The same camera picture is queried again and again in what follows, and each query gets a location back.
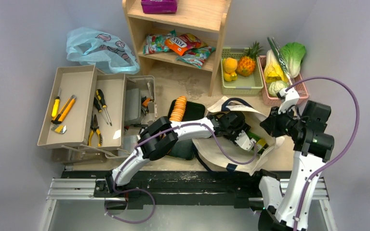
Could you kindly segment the green bottle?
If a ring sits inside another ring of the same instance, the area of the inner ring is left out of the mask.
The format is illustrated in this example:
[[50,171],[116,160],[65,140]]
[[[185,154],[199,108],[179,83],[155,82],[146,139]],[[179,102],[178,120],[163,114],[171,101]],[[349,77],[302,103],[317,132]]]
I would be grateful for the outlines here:
[[250,140],[256,144],[257,154],[262,155],[263,152],[268,148],[268,144],[265,141],[265,139],[259,137],[258,135],[250,131],[247,132],[247,135],[250,138]]

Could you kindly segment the beige canvas tote bag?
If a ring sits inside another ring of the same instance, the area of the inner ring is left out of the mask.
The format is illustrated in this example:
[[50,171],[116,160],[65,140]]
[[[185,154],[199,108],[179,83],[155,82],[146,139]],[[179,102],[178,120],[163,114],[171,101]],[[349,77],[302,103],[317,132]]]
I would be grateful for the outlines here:
[[224,96],[208,108],[207,114],[213,115],[219,112],[242,112],[246,123],[251,127],[248,131],[265,139],[268,148],[260,155],[257,154],[256,144],[251,151],[245,151],[224,137],[216,140],[214,138],[193,139],[198,153],[209,163],[225,168],[229,172],[240,171],[253,175],[268,160],[270,154],[284,143],[285,137],[271,137],[260,127],[260,122],[264,121],[267,116],[241,98]]

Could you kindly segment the green round cabbage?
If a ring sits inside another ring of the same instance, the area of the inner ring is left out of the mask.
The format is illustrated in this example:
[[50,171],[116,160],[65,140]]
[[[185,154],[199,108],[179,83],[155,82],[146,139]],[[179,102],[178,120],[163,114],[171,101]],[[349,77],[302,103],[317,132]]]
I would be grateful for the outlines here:
[[277,97],[277,93],[280,90],[287,88],[288,86],[289,86],[288,82],[277,80],[269,84],[269,86],[267,87],[267,91],[269,96]]

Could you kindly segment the yellow white napa cabbage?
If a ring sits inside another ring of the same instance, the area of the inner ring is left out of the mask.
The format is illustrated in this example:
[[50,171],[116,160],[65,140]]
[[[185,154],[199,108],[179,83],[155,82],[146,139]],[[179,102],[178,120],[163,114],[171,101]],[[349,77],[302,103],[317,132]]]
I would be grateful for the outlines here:
[[268,50],[266,53],[264,80],[266,83],[271,83],[279,80],[286,83],[289,82],[272,50]]

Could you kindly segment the orange fruit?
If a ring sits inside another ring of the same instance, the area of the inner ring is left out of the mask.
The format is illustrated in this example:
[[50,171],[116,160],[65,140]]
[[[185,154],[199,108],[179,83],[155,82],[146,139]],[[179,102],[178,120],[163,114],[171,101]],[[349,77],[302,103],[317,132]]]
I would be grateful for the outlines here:
[[238,61],[237,59],[228,57],[224,58],[222,61],[223,69],[226,73],[232,74],[236,72],[236,69],[238,67]]

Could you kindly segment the pineapple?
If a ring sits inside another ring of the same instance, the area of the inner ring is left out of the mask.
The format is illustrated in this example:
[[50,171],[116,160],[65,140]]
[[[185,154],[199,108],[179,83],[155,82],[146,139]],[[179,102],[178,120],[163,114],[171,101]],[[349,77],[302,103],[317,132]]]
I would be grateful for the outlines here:
[[258,54],[263,51],[260,42],[255,41],[249,48],[247,53],[238,61],[236,72],[244,77],[250,76],[256,68],[256,59]]

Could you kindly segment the green scallion bunch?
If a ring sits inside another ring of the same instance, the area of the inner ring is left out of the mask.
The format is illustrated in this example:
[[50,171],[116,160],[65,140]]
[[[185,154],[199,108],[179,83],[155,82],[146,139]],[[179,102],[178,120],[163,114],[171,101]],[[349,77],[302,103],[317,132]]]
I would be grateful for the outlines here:
[[287,61],[284,59],[283,55],[280,52],[280,46],[278,45],[278,43],[275,41],[274,38],[267,37],[267,41],[270,45],[270,48],[271,48],[273,54],[276,57],[281,69],[283,70],[284,75],[286,76],[286,78],[289,81],[289,84],[291,85],[292,81],[291,81],[291,77],[290,77],[290,71],[288,69]]

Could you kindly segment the green lettuce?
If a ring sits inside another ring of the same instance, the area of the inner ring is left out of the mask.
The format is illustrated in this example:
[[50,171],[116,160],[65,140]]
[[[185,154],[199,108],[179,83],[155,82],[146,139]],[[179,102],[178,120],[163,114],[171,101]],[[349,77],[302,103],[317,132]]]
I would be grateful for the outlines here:
[[280,52],[286,61],[291,78],[296,78],[301,70],[301,63],[306,54],[305,45],[298,42],[289,42],[280,48]]

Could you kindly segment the orange snack packet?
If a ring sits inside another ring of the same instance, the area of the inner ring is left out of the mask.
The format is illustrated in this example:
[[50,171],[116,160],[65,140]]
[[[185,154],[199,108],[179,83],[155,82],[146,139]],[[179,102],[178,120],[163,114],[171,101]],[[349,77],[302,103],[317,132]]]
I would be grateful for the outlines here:
[[182,56],[191,49],[198,49],[208,46],[208,44],[191,33],[185,33],[179,36],[167,38],[165,45],[176,54]]

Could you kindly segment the purple snack bag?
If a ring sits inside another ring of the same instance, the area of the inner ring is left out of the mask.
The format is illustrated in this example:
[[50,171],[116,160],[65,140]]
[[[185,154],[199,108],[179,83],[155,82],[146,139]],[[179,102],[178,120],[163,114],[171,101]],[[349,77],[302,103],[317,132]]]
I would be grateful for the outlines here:
[[177,0],[141,0],[143,12],[146,14],[176,13],[177,5]]

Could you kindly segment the light blue plastic grocery bag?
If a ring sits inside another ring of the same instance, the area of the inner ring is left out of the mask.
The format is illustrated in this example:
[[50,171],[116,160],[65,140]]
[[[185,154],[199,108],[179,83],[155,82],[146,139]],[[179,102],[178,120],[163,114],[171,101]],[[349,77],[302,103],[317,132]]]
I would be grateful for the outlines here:
[[136,74],[140,65],[130,47],[119,37],[80,27],[67,34],[66,59],[81,65],[95,65],[106,74]]

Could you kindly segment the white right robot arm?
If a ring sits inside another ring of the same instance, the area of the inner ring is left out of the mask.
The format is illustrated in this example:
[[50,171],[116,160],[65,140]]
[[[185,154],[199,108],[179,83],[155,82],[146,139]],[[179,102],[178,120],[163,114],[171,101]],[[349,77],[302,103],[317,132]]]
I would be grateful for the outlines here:
[[260,126],[272,137],[287,135],[294,143],[293,169],[285,193],[281,191],[277,174],[260,170],[251,183],[252,192],[263,196],[264,208],[260,214],[260,231],[305,231],[308,228],[309,209],[320,177],[316,171],[330,160],[334,137],[326,134],[331,107],[308,101],[302,116],[294,114],[293,106],[285,113],[272,107]]

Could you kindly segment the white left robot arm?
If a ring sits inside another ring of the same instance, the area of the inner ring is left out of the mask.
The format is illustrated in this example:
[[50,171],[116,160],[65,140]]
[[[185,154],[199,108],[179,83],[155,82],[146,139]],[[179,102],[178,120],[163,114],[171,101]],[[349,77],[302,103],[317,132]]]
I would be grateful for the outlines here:
[[179,141],[224,137],[235,143],[239,138],[246,137],[250,128],[242,112],[219,112],[184,122],[170,121],[163,116],[141,133],[131,154],[112,170],[112,179],[106,183],[106,191],[113,197],[122,195],[124,185],[145,164],[166,156]]

